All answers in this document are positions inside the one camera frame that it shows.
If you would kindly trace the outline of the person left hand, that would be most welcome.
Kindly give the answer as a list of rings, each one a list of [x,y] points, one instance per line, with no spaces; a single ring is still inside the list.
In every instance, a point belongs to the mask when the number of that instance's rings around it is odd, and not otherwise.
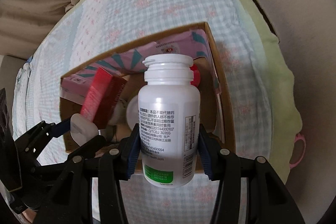
[[[26,209],[19,216],[21,217],[23,223],[33,223],[37,213],[31,209]]]

